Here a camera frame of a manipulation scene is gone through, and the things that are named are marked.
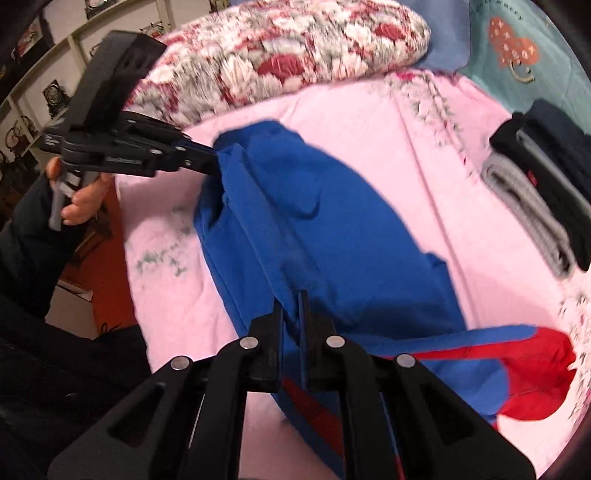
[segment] teal cloth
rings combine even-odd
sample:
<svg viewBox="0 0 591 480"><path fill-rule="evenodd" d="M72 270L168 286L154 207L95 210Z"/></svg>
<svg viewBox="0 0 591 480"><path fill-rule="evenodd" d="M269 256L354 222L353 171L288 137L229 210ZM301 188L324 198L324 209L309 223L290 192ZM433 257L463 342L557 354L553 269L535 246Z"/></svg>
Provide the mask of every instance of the teal cloth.
<svg viewBox="0 0 591 480"><path fill-rule="evenodd" d="M527 38L538 50L530 66L534 81L521 83L508 66L501 66L489 38L491 20L501 18L516 38ZM564 37L531 0L471 0L472 52L462 70L510 111L526 112L534 100L545 98L561 108L582 130L591 133L591 82ZM527 77L526 66L515 74Z"/></svg>

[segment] gray folded cloth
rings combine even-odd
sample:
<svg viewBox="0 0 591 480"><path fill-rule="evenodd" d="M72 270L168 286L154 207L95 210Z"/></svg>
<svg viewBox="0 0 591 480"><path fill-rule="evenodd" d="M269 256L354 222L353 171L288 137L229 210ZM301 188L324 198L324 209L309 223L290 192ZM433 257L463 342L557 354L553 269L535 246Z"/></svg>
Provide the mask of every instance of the gray folded cloth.
<svg viewBox="0 0 591 480"><path fill-rule="evenodd" d="M568 277L576 264L569 236L521 169L493 152L480 176L528 232L553 274Z"/></svg>

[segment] finger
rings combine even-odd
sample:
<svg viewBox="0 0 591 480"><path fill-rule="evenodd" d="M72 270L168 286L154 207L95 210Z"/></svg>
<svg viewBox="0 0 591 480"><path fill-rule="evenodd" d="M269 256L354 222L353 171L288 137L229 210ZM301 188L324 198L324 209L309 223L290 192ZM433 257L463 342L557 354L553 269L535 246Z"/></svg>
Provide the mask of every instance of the finger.
<svg viewBox="0 0 591 480"><path fill-rule="evenodd" d="M74 215L63 219L64 225L81 225L90 220L90 216Z"/></svg>
<svg viewBox="0 0 591 480"><path fill-rule="evenodd" d="M74 225L84 223L95 214L99 206L100 204L98 203L94 206L88 205L84 207L79 207L78 205L68 205L61 210L61 217L64 220L73 222Z"/></svg>
<svg viewBox="0 0 591 480"><path fill-rule="evenodd" d="M85 203L93 203L105 197L107 190L111 184L102 180L96 180L90 185L78 190L72 196L72 203L74 205L84 205Z"/></svg>
<svg viewBox="0 0 591 480"><path fill-rule="evenodd" d="M53 157L45 167L45 173L47 178L50 180L55 180L60 176L61 173L61 161L60 157Z"/></svg>
<svg viewBox="0 0 591 480"><path fill-rule="evenodd" d="M100 174L100 180L103 183L106 183L107 185L111 185L113 183L113 180L115 179L115 176L112 173L101 173Z"/></svg>

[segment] pink bedsheet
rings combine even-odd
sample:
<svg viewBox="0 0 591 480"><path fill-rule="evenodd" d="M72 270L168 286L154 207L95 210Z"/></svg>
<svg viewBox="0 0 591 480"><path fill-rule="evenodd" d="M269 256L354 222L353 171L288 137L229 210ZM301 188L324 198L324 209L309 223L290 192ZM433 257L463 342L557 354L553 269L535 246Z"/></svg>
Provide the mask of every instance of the pink bedsheet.
<svg viewBox="0 0 591 480"><path fill-rule="evenodd" d="M559 283L529 237L482 184L488 138L508 113L465 78L409 71L307 88L189 128L211 145L225 130L273 118L354 168L389 202L420 248L444 258L469 327L532 323L573 338L579 371L565 404L501 431L544 472L570 438L589 391L589 275ZM193 228L202 175L118 177L136 315L153 369L176 355L214 355L236 333ZM247 403L241 476L334 478L270 395Z"/></svg>

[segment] black folded cloth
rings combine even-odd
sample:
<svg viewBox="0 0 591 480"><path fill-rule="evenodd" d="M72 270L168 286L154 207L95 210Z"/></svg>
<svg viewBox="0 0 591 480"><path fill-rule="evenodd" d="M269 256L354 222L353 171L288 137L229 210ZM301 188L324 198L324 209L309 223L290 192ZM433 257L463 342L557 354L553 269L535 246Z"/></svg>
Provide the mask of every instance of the black folded cloth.
<svg viewBox="0 0 591 480"><path fill-rule="evenodd" d="M548 124L551 124L551 122L552 119L548 119ZM530 133L537 128L537 124L527 122L527 118L522 113L514 113L513 117L503 123L493 134L491 146L497 152L508 157L529 178L550 208L552 215L568 233L570 247L573 250L578 266L587 271L591 263L591 218L581 207L573 192L565 188L563 182L553 174L552 170L548 169L543 162L532 155L518 141L517 132L525 126L528 127ZM561 144L561 152L567 150L568 147L563 144L568 142L568 137L564 140L560 140L560 137L556 135L553 135L553 137L556 143ZM550 152L546 151L546 153L553 161L556 161L558 156L556 149L552 148Z"/></svg>
<svg viewBox="0 0 591 480"><path fill-rule="evenodd" d="M524 120L524 131L591 202L591 137L544 99L534 102Z"/></svg>

